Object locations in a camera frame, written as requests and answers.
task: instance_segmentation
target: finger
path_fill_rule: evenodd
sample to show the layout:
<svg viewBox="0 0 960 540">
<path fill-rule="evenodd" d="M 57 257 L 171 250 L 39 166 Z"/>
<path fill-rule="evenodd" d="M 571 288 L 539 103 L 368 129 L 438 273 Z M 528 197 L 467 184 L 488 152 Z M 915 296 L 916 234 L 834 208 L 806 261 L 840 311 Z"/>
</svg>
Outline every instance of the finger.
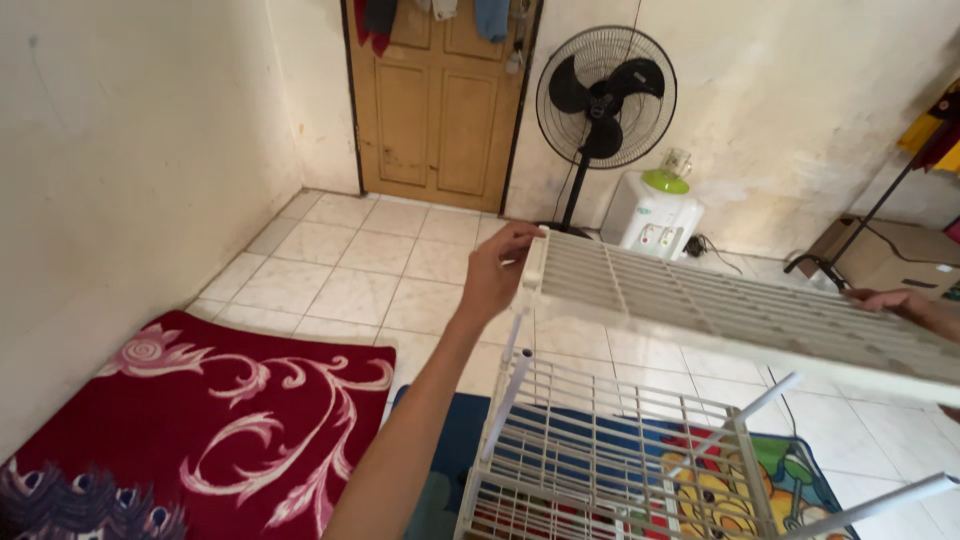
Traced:
<svg viewBox="0 0 960 540">
<path fill-rule="evenodd" d="M 497 247 L 497 257 L 503 260 L 503 256 L 510 252 L 529 248 L 533 241 L 534 237 L 529 235 L 510 238 Z"/>
<path fill-rule="evenodd" d="M 527 261 L 527 254 L 523 253 L 513 262 L 508 262 L 503 265 L 503 269 L 510 275 L 512 278 L 519 280 L 520 274 L 523 273 L 523 264 Z"/>
<path fill-rule="evenodd" d="M 546 234 L 540 230 L 533 223 L 527 223 L 525 221 L 511 221 L 510 223 L 503 226 L 503 229 L 497 231 L 493 237 L 500 236 L 504 239 L 513 238 L 515 236 L 535 236 L 543 238 Z"/>
<path fill-rule="evenodd" d="M 871 296 L 876 294 L 876 291 L 873 289 L 844 289 L 840 291 L 840 294 L 853 298 L 854 300 L 867 300 Z"/>
<path fill-rule="evenodd" d="M 893 290 L 880 292 L 863 301 L 861 308 L 867 311 L 880 311 L 885 307 L 902 306 L 910 298 L 910 291 Z"/>
<path fill-rule="evenodd" d="M 521 257 L 526 258 L 528 251 L 530 250 L 526 248 L 513 250 L 512 252 L 508 252 L 500 256 L 500 260 L 519 260 Z"/>
</svg>

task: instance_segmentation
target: wooden door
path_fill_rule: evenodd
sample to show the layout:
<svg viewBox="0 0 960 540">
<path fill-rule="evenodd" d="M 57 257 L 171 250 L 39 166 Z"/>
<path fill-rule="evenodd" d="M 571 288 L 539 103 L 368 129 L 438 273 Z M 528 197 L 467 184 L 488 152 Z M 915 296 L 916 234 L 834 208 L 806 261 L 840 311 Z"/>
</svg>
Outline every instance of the wooden door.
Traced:
<svg viewBox="0 0 960 540">
<path fill-rule="evenodd" d="M 520 0 L 513 0 L 519 9 Z M 499 211 L 513 145 L 526 62 L 505 66 L 517 24 L 526 61 L 536 2 L 511 20 L 504 43 L 479 37 L 473 0 L 437 21 L 412 0 L 399 0 L 390 47 L 377 58 L 357 45 L 347 2 L 358 150 L 364 187 L 466 209 Z"/>
</svg>

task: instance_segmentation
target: standing fan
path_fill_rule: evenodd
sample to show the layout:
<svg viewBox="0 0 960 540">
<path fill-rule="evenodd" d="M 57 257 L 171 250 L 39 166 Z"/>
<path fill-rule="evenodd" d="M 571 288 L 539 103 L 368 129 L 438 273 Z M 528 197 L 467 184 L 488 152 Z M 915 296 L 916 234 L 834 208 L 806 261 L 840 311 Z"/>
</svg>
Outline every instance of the standing fan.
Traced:
<svg viewBox="0 0 960 540">
<path fill-rule="evenodd" d="M 613 169 L 646 155 L 676 106 L 673 65 L 646 34 L 598 26 L 564 43 L 540 75 L 537 120 L 554 151 L 578 167 L 564 221 L 544 225 L 587 236 L 570 228 L 587 169 Z"/>
</svg>

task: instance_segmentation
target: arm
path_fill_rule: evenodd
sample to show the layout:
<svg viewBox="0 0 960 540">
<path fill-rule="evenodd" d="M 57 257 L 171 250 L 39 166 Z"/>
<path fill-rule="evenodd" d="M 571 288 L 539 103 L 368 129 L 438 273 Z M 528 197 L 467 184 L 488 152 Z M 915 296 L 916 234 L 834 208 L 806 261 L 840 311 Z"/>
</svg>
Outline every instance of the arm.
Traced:
<svg viewBox="0 0 960 540">
<path fill-rule="evenodd" d="M 900 317 L 926 328 L 954 343 L 960 343 L 960 319 L 909 289 L 876 292 L 873 289 L 845 290 L 846 296 L 861 301 L 860 307 L 880 311 L 885 307 Z"/>
<path fill-rule="evenodd" d="M 513 300 L 534 236 L 543 233 L 514 222 L 470 255 L 460 306 L 353 471 L 324 540 L 381 540 L 403 534 L 426 482 L 457 381 L 484 327 Z"/>
</svg>

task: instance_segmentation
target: fan base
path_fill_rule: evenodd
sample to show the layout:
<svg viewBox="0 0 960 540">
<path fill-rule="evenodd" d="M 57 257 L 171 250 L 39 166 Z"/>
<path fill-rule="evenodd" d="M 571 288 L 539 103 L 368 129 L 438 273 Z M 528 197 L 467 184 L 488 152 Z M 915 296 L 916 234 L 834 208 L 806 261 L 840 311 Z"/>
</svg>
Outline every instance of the fan base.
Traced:
<svg viewBox="0 0 960 540">
<path fill-rule="evenodd" d="M 566 231 L 564 231 L 564 224 L 560 223 L 559 221 L 538 221 L 535 225 L 537 226 L 546 225 L 552 231 L 560 231 L 561 233 L 575 234 L 577 236 L 580 236 L 581 238 L 586 238 L 588 240 L 593 239 L 593 236 L 590 236 L 589 234 L 585 233 L 584 230 L 580 229 L 579 227 L 567 227 Z"/>
</svg>

